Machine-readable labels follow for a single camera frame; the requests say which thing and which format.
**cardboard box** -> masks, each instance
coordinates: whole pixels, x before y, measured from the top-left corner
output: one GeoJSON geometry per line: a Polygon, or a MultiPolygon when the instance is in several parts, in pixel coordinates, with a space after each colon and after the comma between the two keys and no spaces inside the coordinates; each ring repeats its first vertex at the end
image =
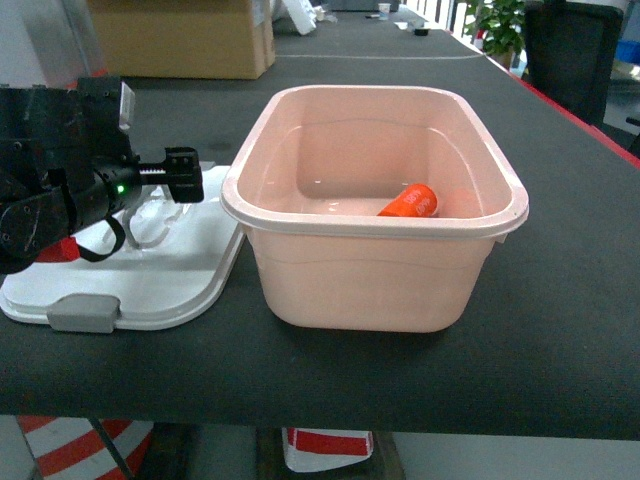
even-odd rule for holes
{"type": "Polygon", "coordinates": [[[268,0],[88,0],[109,73],[256,79],[275,61],[268,0]]]}

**black office chair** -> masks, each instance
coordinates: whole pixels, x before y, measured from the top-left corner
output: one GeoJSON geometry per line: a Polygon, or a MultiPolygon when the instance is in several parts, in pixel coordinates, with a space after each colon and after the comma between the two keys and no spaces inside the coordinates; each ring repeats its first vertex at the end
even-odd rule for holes
{"type": "Polygon", "coordinates": [[[600,127],[623,12],[551,0],[525,4],[527,81],[588,124],[600,127]]]}

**red part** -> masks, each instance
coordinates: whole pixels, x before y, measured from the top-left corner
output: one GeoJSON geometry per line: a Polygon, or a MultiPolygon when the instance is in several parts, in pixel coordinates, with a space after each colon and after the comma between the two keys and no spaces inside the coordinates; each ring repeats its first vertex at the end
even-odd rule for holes
{"type": "Polygon", "coordinates": [[[45,248],[40,252],[36,262],[42,263],[60,263],[73,262],[80,258],[80,249],[73,237],[67,237],[60,240],[55,245],[45,248]]]}
{"type": "Polygon", "coordinates": [[[305,432],[296,428],[287,429],[289,445],[301,452],[319,455],[369,455],[372,439],[360,437],[335,437],[320,433],[305,432]]]}

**white cup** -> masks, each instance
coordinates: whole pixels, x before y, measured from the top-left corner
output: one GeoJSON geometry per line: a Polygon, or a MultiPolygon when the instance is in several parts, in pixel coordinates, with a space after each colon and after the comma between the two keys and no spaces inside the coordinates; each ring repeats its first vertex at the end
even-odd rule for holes
{"type": "Polygon", "coordinates": [[[389,13],[391,12],[391,4],[379,3],[378,11],[380,12],[380,20],[389,20],[389,13]]]}

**potted plant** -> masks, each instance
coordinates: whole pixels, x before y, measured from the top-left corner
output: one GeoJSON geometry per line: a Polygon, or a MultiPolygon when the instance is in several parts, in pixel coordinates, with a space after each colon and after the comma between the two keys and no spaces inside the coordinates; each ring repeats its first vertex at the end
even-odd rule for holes
{"type": "Polygon", "coordinates": [[[476,38],[485,32],[482,50],[508,70],[513,55],[524,48],[524,0],[468,0],[466,14],[475,19],[465,33],[476,38]]]}

